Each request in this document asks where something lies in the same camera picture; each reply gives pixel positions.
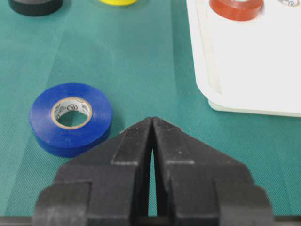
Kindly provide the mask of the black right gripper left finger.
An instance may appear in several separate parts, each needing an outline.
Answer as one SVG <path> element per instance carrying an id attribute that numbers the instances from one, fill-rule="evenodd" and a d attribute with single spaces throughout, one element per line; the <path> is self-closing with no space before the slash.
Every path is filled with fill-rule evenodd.
<path id="1" fill-rule="evenodd" d="M 148 214 L 152 118 L 62 165 L 39 195 L 35 226 L 129 226 Z"/>

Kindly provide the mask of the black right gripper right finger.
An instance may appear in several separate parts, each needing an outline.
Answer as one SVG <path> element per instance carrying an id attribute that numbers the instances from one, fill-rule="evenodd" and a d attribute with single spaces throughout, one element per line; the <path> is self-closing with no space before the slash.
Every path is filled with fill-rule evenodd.
<path id="1" fill-rule="evenodd" d="M 175 226 L 272 226 L 267 193 L 248 167 L 154 117 L 157 210 Z"/>

